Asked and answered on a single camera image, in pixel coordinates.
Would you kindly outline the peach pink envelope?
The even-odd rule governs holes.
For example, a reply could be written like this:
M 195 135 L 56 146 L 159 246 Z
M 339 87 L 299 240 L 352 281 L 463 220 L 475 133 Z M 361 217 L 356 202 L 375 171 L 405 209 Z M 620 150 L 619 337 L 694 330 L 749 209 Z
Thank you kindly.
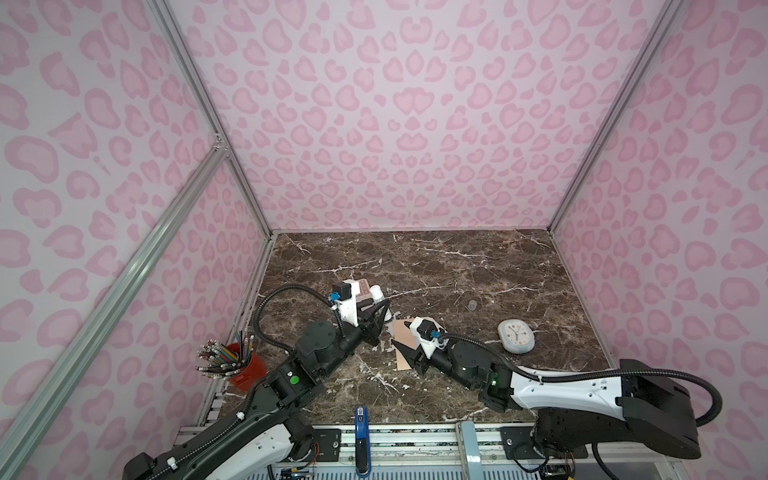
M 405 325 L 405 320 L 393 320 L 391 322 L 391 325 L 392 325 L 391 335 L 394 341 L 400 342 L 403 345 L 413 350 L 416 350 L 418 348 L 419 341 L 413 335 L 410 329 Z M 411 369 L 406 359 L 404 358 L 403 354 L 398 349 L 395 349 L 395 355 L 396 355 L 396 368 L 398 371 L 405 371 L 405 370 Z

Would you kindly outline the white glue stick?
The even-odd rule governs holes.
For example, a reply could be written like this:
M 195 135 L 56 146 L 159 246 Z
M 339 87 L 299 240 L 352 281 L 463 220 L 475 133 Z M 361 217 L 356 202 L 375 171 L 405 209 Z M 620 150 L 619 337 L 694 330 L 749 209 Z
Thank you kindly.
M 370 287 L 370 294 L 371 298 L 375 305 L 378 305 L 379 303 L 386 300 L 386 296 L 382 290 L 382 288 L 379 285 L 372 285 Z M 392 313 L 389 307 L 387 307 L 385 310 L 385 322 L 390 322 L 392 320 Z

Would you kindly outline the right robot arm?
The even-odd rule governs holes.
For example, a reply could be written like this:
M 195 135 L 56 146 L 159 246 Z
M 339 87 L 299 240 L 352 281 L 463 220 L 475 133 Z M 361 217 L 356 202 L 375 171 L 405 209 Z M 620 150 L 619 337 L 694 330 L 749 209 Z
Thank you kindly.
M 418 374 L 435 368 L 477 391 L 494 411 L 534 412 L 531 440 L 539 449 L 634 442 L 668 457 L 695 460 L 701 456 L 699 428 L 723 407 L 710 382 L 636 360 L 597 372 L 541 372 L 513 365 L 500 352 L 460 335 L 429 333 L 417 348 L 394 345 Z

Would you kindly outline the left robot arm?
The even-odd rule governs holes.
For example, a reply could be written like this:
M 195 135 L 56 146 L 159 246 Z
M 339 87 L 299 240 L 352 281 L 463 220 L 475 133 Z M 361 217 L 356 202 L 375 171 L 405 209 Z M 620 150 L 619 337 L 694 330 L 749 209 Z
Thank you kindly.
M 375 346 L 390 300 L 356 309 L 355 325 L 313 322 L 288 357 L 259 380 L 241 406 L 192 439 L 152 457 L 140 453 L 124 479 L 242 479 L 282 461 L 310 463 L 318 452 L 302 410 L 323 394 L 323 381 L 362 343 Z

